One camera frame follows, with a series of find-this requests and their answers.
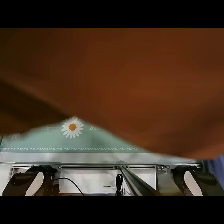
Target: metal rod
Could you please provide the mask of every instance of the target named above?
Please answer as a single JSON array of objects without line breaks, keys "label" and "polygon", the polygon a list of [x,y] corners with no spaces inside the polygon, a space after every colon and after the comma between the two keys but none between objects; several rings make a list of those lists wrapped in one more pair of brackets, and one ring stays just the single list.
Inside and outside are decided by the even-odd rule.
[{"label": "metal rod", "polygon": [[141,178],[121,166],[120,171],[134,196],[160,196],[160,193],[144,182]]}]

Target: black bar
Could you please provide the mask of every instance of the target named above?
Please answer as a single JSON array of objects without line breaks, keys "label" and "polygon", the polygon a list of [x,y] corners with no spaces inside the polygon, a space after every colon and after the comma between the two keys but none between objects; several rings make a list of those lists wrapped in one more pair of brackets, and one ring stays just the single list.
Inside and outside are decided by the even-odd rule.
[{"label": "black bar", "polygon": [[160,193],[145,183],[141,178],[128,170],[126,167],[120,167],[121,173],[134,196],[160,196]]}]

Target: wire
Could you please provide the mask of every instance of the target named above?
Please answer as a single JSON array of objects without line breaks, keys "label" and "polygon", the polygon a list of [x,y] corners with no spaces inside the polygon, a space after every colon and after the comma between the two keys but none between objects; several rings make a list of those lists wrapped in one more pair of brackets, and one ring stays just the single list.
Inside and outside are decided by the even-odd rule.
[{"label": "wire", "polygon": [[78,188],[78,190],[80,191],[80,193],[82,194],[82,196],[85,196],[85,195],[82,193],[82,191],[80,190],[80,188],[78,187],[78,185],[77,185],[74,181],[72,181],[71,179],[69,179],[69,178],[67,178],[67,177],[60,177],[60,178],[56,178],[56,179],[54,179],[54,180],[69,180],[70,182],[72,182],[72,183]]}]

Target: orange flower center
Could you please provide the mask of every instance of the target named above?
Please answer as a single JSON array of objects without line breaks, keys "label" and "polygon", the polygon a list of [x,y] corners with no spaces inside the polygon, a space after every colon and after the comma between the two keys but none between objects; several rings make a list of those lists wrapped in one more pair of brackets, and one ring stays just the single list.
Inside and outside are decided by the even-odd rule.
[{"label": "orange flower center", "polygon": [[74,131],[74,130],[76,129],[76,125],[75,125],[75,124],[70,124],[70,125],[69,125],[69,129],[70,129],[71,131]]}]

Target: blue fabric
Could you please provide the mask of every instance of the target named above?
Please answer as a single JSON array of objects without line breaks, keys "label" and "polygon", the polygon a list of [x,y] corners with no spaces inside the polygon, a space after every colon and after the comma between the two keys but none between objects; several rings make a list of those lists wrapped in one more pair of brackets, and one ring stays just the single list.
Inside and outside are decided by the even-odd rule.
[{"label": "blue fabric", "polygon": [[224,155],[207,161],[208,170],[212,173],[224,189]]}]

